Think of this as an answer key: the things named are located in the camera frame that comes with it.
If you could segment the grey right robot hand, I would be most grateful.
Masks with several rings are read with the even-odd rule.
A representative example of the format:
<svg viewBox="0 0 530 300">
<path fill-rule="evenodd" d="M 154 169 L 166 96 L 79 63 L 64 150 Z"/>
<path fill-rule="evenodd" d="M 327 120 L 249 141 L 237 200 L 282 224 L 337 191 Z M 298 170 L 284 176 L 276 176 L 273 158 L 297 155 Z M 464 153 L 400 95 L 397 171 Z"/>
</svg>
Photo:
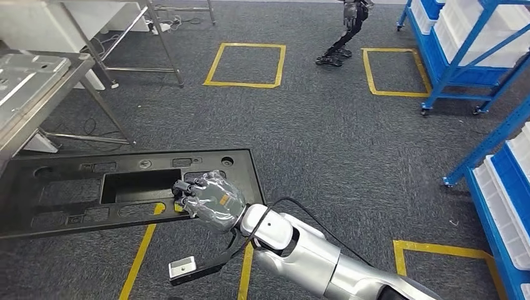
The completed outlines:
<svg viewBox="0 0 530 300">
<path fill-rule="evenodd" d="M 213 170 L 186 182 L 177 180 L 171 188 L 177 201 L 192 218 L 199 218 L 217 233 L 229 232 L 243 215 L 246 199 L 220 170 Z"/>
</svg>

